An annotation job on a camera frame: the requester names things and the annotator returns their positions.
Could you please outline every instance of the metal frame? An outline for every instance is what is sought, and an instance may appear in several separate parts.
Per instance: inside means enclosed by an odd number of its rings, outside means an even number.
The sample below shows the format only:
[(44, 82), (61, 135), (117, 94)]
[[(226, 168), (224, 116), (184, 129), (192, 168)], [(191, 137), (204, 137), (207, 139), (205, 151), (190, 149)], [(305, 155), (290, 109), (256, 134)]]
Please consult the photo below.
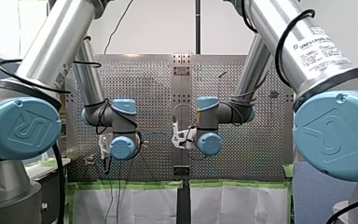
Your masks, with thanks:
[[(103, 67), (99, 69), (99, 72), (102, 78), (103, 88), (105, 89), (106, 96), (112, 98), (114, 95), (116, 95), (116, 97), (131, 97), (139, 99), (138, 111), (140, 112), (140, 116), (138, 117), (138, 121), (140, 122), (141, 131), (147, 131), (146, 129), (149, 129), (149, 131), (155, 132), (156, 130), (161, 129), (168, 134), (172, 132), (172, 112), (173, 108), (177, 104), (181, 104), (185, 100), (186, 104), (191, 104), (193, 108), (195, 108), (197, 105), (198, 93), (202, 93), (203, 95), (216, 95), (218, 93), (222, 101), (228, 99), (229, 95), (231, 95), (235, 91), (235, 87), (238, 81), (237, 78), (239, 78), (244, 59), (244, 56), (205, 56), (187, 54), (98, 55), (96, 57), (96, 60), (103, 64)], [(162, 73), (161, 71), (159, 71), (159, 69), (161, 69), (161, 66), (166, 66), (166, 68), (164, 67), (164, 71)], [(206, 72), (204, 72), (204, 74), (200, 75), (200, 67), (202, 67), (201, 69), (206, 69)], [(225, 75), (226, 77), (222, 77), (222, 80), (220, 80), (220, 84), (215, 83), (215, 79), (213, 77), (216, 76), (216, 74), (219, 74), (219, 69), (222, 69), (221, 72), (225, 72), (227, 70), (227, 74)], [(133, 79), (123, 79), (127, 76), (133, 77)], [(151, 87), (152, 89), (143, 88), (142, 90), (138, 90), (140, 88), (139, 85), (142, 85), (140, 84), (141, 82), (138, 82), (137, 84), (130, 82), (132, 80), (137, 80), (142, 76), (151, 77), (150, 80), (152, 82), (153, 78), (164, 78), (166, 82), (165, 84), (171, 84), (171, 86), (166, 87), (166, 89), (164, 89), (165, 92), (163, 93), (158, 93), (158, 91), (161, 90), (155, 87)], [(116, 84), (116, 88), (120, 88), (122, 90), (121, 92), (117, 92), (117, 90), (113, 90), (115, 88), (112, 86), (113, 84), (109, 83), (112, 82), (112, 80), (115, 80), (116, 82), (122, 81), (124, 85), (129, 85), (129, 87), (123, 87), (123, 85), (118, 86)], [(86, 128), (81, 123), (79, 113), (82, 105), (80, 105), (79, 103), (79, 92), (78, 90), (75, 90), (76, 86), (74, 86), (75, 81), (73, 76), (69, 76), (66, 85), (68, 90), (73, 91), (72, 94), (66, 95), (66, 106), (68, 113), (67, 150), (68, 155), (74, 160), (73, 164), (69, 169), (70, 181), (87, 181), (96, 178), (117, 178), (117, 171), (115, 171), (117, 168), (115, 167), (118, 166), (118, 163), (115, 161), (112, 165), (114, 172), (112, 172), (112, 174), (109, 176), (102, 175), (103, 165), (100, 159), (99, 149), (97, 145), (98, 137), (94, 132), (94, 128)], [(267, 101), (269, 100), (269, 98), (266, 95), (268, 95), (269, 92), (273, 90), (277, 90), (277, 92), (279, 93), (279, 100), (276, 100), (275, 103), (271, 105), (272, 110), (268, 111), (271, 116), (266, 117), (267, 110), (265, 111), (265, 107), (260, 107), (261, 109), (259, 109), (259, 106), (263, 106), (268, 103)], [(149, 96), (147, 97), (161, 97), (163, 99), (158, 99), (158, 102), (153, 100), (148, 101), (145, 99), (146, 96), (143, 91), (152, 91), (147, 93), (149, 94)], [(251, 148), (250, 150), (249, 148), (246, 148), (247, 146), (243, 146), (244, 150), (248, 150), (244, 152), (238, 151), (238, 148), (242, 146), (237, 147), (237, 151), (231, 150), (231, 148), (224, 147), (220, 155), (217, 155), (214, 158), (210, 158), (205, 161), (191, 161), (187, 156), (187, 153), (185, 153), (182, 149), (177, 149), (173, 147), (173, 145), (171, 144), (170, 137), (167, 137), (165, 140), (161, 140), (161, 138), (159, 138), (158, 141), (160, 143), (161, 141), (166, 141), (166, 144), (164, 144), (164, 148), (166, 148), (165, 150), (168, 150), (168, 153), (164, 154), (164, 160), (170, 160), (170, 162), (162, 161), (161, 163), (158, 163), (158, 160), (153, 161), (152, 157), (160, 156), (158, 152), (155, 151), (155, 153), (153, 153), (153, 155), (150, 155), (151, 157), (148, 158), (149, 160), (152, 160), (152, 163), (151, 165), (149, 165), (148, 169), (154, 171), (153, 175), (146, 175), (145, 173), (138, 175), (136, 174), (138, 170), (142, 171), (141, 169), (145, 169), (145, 162), (142, 160), (142, 158), (139, 158), (135, 161), (125, 162), (123, 176), (127, 176), (131, 171), (133, 174), (135, 174), (131, 176), (131, 180), (139, 181), (174, 179), (183, 180), (189, 178), (232, 178), (252, 179), (260, 181), (284, 180), (282, 165), (289, 164), (293, 160), (293, 141), (291, 131), (293, 125), (293, 99), (293, 92), (289, 88), (285, 88), (283, 84), (279, 81), (279, 79), (276, 78), (275, 70), (272, 65), (271, 68), (268, 70), (268, 80), (260, 90), (258, 99), (255, 103), (255, 121), (252, 121), (249, 124), (243, 124), (240, 128), (236, 128), (228, 124), (221, 125), (220, 130), (223, 135), (223, 139), (226, 139), (224, 141), (231, 141), (231, 144), (234, 145), (237, 144), (234, 143), (236, 141), (236, 135), (233, 135), (232, 132), (241, 133), (243, 139), (248, 139), (246, 140), (247, 142), (244, 141), (244, 143), (246, 144), (248, 144), (249, 141), (251, 141), (253, 138), (259, 140), (261, 139), (264, 141), (264, 139), (268, 137), (272, 139), (271, 142), (277, 142), (276, 146), (271, 145), (262, 148), (257, 143), (254, 143), (254, 146), (258, 148)], [(150, 120), (143, 120), (148, 119), (148, 116), (152, 116), (154, 115), (154, 113), (158, 114), (159, 117), (157, 119), (164, 120), (160, 120), (161, 122), (158, 123), (156, 123), (155, 120), (152, 120), (152, 122), (155, 122), (153, 123), (153, 125), (150, 124)], [(192, 120), (194, 120), (195, 118), (195, 112), (191, 111), (187, 106), (179, 107), (176, 113), (178, 114), (177, 117), (179, 119), (180, 129), (186, 129), (191, 124)], [(87, 144), (86, 146), (76, 145), (76, 139), (79, 138), (79, 136), (76, 135), (80, 134), (76, 133), (75, 135), (75, 132), (78, 132), (74, 129), (76, 125), (82, 125), (82, 132), (84, 130), (87, 130), (88, 133), (82, 133), (82, 137), (95, 137), (94, 149), (87, 148), (90, 147), (92, 144)], [(262, 130), (268, 128), (271, 129), (270, 135), (268, 135), (268, 133), (266, 132), (263, 132)], [(143, 155), (145, 156), (146, 153), (148, 153), (147, 149), (145, 150)], [(190, 152), (190, 154), (194, 157), (199, 156), (199, 154), (197, 153), (197, 151)], [(264, 154), (266, 153), (270, 154), (268, 154), (267, 158), (263, 158)], [(87, 161), (79, 161), (79, 158), (83, 160), (85, 157), (87, 157)], [(225, 167), (228, 162), (237, 164), (237, 167), (234, 169), (228, 169), (227, 167)], [(71, 170), (76, 171), (76, 169), (83, 169), (83, 165), (85, 163), (94, 163), (94, 165), (85, 165), (88, 169), (88, 171), (86, 171), (85, 178), (79, 178), (79, 176), (74, 176), (74, 173), (71, 173)], [(164, 165), (163, 170), (165, 172), (165, 175), (163, 176), (159, 174), (160, 165)], [(175, 175), (173, 173), (174, 168), (186, 168), (188, 166), (190, 168), (189, 176)], [(264, 173), (260, 170), (260, 167), (264, 167)], [(211, 173), (205, 173), (202, 170), (209, 170), (211, 171)]]

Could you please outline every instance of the white wall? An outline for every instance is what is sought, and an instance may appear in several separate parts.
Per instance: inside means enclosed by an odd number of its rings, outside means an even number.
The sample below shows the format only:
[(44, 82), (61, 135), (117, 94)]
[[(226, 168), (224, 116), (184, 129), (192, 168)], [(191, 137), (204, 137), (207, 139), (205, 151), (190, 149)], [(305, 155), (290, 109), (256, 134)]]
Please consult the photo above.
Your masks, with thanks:
[(316, 21), (358, 65), (358, 0), (302, 0), (316, 10)]
[[(89, 29), (95, 53), (103, 53), (109, 34), (129, 0), (110, 2)], [(195, 52), (195, 0), (134, 0), (107, 53), (171, 54)], [(201, 53), (247, 54), (253, 33), (234, 7), (223, 0), (201, 0)]]
[(0, 58), (22, 58), (47, 17), (47, 0), (0, 0)]

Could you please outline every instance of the white cloth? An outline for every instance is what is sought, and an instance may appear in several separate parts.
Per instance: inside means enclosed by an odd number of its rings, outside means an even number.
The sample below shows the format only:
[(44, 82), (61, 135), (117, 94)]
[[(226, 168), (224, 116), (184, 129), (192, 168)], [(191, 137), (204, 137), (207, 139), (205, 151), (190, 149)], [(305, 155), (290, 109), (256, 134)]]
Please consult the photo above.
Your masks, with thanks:
[(192, 189), (193, 224), (287, 224), (288, 189)]
[[(74, 196), (74, 224), (116, 223), (118, 189), (80, 190)], [(122, 189), (118, 209), (120, 224), (175, 224), (177, 189)]]

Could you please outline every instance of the metal bracket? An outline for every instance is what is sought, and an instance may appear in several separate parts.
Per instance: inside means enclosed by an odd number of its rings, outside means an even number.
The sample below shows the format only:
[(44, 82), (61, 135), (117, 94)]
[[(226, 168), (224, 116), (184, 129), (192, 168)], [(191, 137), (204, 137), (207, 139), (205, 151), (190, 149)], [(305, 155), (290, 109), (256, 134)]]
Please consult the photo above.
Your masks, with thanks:
[(173, 75), (174, 76), (190, 76), (191, 61), (189, 54), (173, 55)]
[(174, 175), (190, 175), (189, 166), (173, 166)]

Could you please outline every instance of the wire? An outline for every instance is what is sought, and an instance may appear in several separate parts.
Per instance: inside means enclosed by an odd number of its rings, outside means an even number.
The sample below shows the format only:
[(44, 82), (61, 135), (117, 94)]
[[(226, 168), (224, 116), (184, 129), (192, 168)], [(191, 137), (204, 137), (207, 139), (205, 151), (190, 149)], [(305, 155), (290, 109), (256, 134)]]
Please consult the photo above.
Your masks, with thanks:
[(58, 176), (59, 176), (59, 185), (60, 185), (60, 205), (58, 212), (58, 224), (63, 224), (63, 219), (65, 215), (65, 176), (63, 174), (63, 165), (62, 165), (62, 157), (61, 152), (57, 146), (57, 143), (53, 145), (54, 156), (57, 161), (58, 167)]
[(131, 119), (125, 117), (125, 116), (122, 115), (119, 111), (116, 111), (115, 109), (113, 109), (113, 111), (115, 111), (116, 114), (117, 114), (119, 117), (121, 117), (122, 119), (128, 121), (130, 124), (132, 124), (133, 126), (135, 126), (135, 128), (138, 128), (138, 124), (137, 124), (135, 121), (133, 121), (133, 120), (131, 120)]
[(246, 16), (246, 10), (245, 10), (245, 1), (241, 0), (241, 11), (242, 11), (242, 17), (243, 21), (245, 22), (246, 26), (253, 31), (254, 33), (258, 34), (257, 30), (254, 28), (254, 26), (248, 22), (248, 17)]
[(85, 64), (85, 65), (94, 65), (95, 68), (100, 68), (103, 66), (101, 63), (93, 63), (93, 62), (74, 61), (74, 63)]
[[(8, 63), (20, 63), (22, 62), (22, 59), (12, 59), (12, 60), (2, 60), (0, 62), (0, 71), (5, 73), (6, 75), (10, 76), (10, 77), (13, 77), (15, 79), (17, 79), (18, 81), (24, 83), (24, 84), (27, 84), (29, 86), (33, 86), (33, 87), (37, 87), (39, 89), (42, 89), (42, 90), (45, 90), (45, 91), (54, 91), (54, 92), (57, 92), (57, 93), (65, 93), (65, 94), (69, 94), (71, 93), (70, 91), (61, 91), (61, 90), (57, 90), (57, 89), (52, 89), (50, 87), (47, 87), (47, 86), (43, 86), (43, 85), (40, 85), (40, 84), (37, 84), (37, 83), (34, 83), (30, 80), (27, 80), (25, 78), (22, 78), (22, 77), (19, 77), (17, 76), (16, 74), (8, 71), (3, 65), (5, 64), (8, 64)], [(74, 63), (80, 63), (80, 64), (88, 64), (88, 65), (94, 65), (96, 68), (99, 68), (101, 67), (102, 65), (100, 63), (92, 63), (92, 62), (79, 62), (79, 61), (74, 61)]]
[(190, 110), (195, 110), (193, 106), (191, 105), (188, 105), (188, 104), (179, 104), (179, 105), (176, 105), (174, 108), (173, 108), (173, 118), (176, 119), (176, 109), (179, 108), (180, 106), (187, 106), (188, 108), (190, 108)]
[(116, 33), (118, 27), (119, 27), (120, 24), (121, 24), (121, 21), (123, 20), (124, 16), (127, 14), (127, 11), (129, 10), (129, 8), (130, 8), (132, 2), (133, 2), (133, 0), (130, 0), (129, 4), (128, 4), (127, 7), (126, 7), (126, 10), (124, 10), (123, 15), (121, 15), (120, 20), (118, 20), (118, 23), (117, 23), (117, 25), (116, 25), (115, 30), (112, 32), (112, 34), (110, 34), (109, 40), (107, 41), (106, 47), (105, 47), (105, 49), (104, 49), (104, 51), (103, 51), (103, 54), (106, 54), (107, 49), (109, 48), (109, 45), (110, 45), (110, 41), (112, 40), (112, 36)]
[[(255, 86), (255, 88), (254, 88), (252, 91), (248, 91), (248, 92), (246, 92), (246, 93), (244, 93), (244, 94), (241, 94), (241, 95), (232, 95), (232, 96), (231, 96), (231, 100), (237, 101), (237, 102), (243, 101), (243, 100), (236, 100), (236, 99), (233, 99), (233, 98), (234, 98), (234, 97), (236, 97), (236, 98), (243, 98), (243, 97), (245, 97), (245, 96), (247, 96), (247, 95), (249, 95), (249, 94), (255, 93), (256, 91), (258, 91), (258, 89), (260, 89), (260, 88), (263, 86), (263, 84), (266, 82), (266, 79), (267, 79), (267, 74), (264, 75), (263, 79), (260, 81), (260, 83), (259, 83), (257, 86)], [(256, 100), (256, 99), (254, 98), (254, 99), (252, 99), (252, 100), (243, 101), (243, 102), (245, 102), (245, 103), (252, 103), (252, 102), (254, 102), (255, 100)]]
[(303, 12), (301, 12), (298, 16), (296, 16), (292, 21), (289, 22), (286, 29), (283, 31), (283, 34), (281, 38), (278, 41), (277, 48), (275, 50), (275, 69), (277, 71), (278, 77), (283, 82), (284, 85), (288, 87), (292, 87), (290, 83), (284, 78), (281, 70), (281, 60), (282, 60), (282, 51), (284, 46), (284, 41), (286, 40), (287, 36), (289, 36), (290, 32), (293, 30), (293, 28), (297, 25), (297, 23), (307, 17), (315, 17), (315, 10), (313, 9), (307, 9)]
[(121, 169), (122, 161), (118, 165), (118, 196), (117, 196), (117, 206), (116, 206), (116, 224), (118, 224), (118, 208), (120, 206), (120, 194), (121, 194)]
[(110, 179), (109, 179), (109, 185), (110, 185), (110, 204), (106, 211), (104, 224), (107, 223), (107, 217), (109, 216), (110, 208), (112, 207), (113, 204), (113, 187), (112, 187), (112, 181)]
[(343, 215), (344, 213), (347, 213), (355, 208), (358, 207), (358, 202), (350, 204), (346, 207), (344, 207), (343, 209), (339, 210), (338, 212), (336, 212), (334, 215), (332, 215), (326, 222), (326, 224), (333, 224), (335, 223), (336, 220), (338, 220), (338, 218)]
[[(190, 130), (193, 129), (193, 128), (197, 128), (197, 126), (195, 126), (194, 124), (197, 122), (197, 120), (194, 120), (193, 123), (191, 124), (187, 134), (186, 134), (186, 140), (185, 140), (185, 153), (187, 154), (187, 156), (192, 160), (192, 161), (203, 161), (205, 160), (206, 158), (208, 158), (208, 156), (204, 156), (202, 158), (194, 158), (190, 155), (190, 153), (187, 151), (187, 142), (191, 142), (190, 139), (188, 139), (188, 135), (190, 134)], [(197, 147), (196, 144), (193, 144), (194, 147), (200, 152), (200, 149)]]
[(238, 108), (233, 106), (230, 102), (222, 102), (222, 104), (229, 106), (233, 111), (235, 111), (235, 113), (237, 113), (238, 116), (240, 116), (241, 123), (238, 126), (241, 126), (246, 121), (240, 110), (238, 110)]
[(104, 112), (106, 111), (106, 108), (108, 106), (110, 106), (110, 101), (108, 98), (105, 98), (105, 106), (100, 110), (100, 112), (98, 113), (98, 121), (97, 121), (97, 125), (95, 125), (95, 132), (97, 134), (103, 134), (104, 131), (106, 131), (107, 127), (104, 127), (102, 131), (99, 131), (99, 128), (101, 125), (103, 125), (103, 116), (104, 116)]
[(54, 92), (57, 92), (57, 93), (71, 93), (69, 91), (61, 91), (61, 90), (52, 89), (52, 88), (49, 88), (49, 87), (46, 87), (46, 86), (42, 86), (42, 85), (33, 83), (32, 81), (29, 81), (29, 80), (27, 80), (25, 78), (19, 77), (16, 74), (7, 71), (6, 68), (3, 66), (4, 64), (7, 64), (7, 63), (20, 63), (20, 62), (22, 62), (22, 59), (2, 60), (0, 62), (0, 71), (5, 73), (6, 75), (8, 75), (10, 77), (16, 78), (18, 81), (20, 81), (20, 82), (22, 82), (24, 84), (43, 89), (45, 91), (54, 91)]

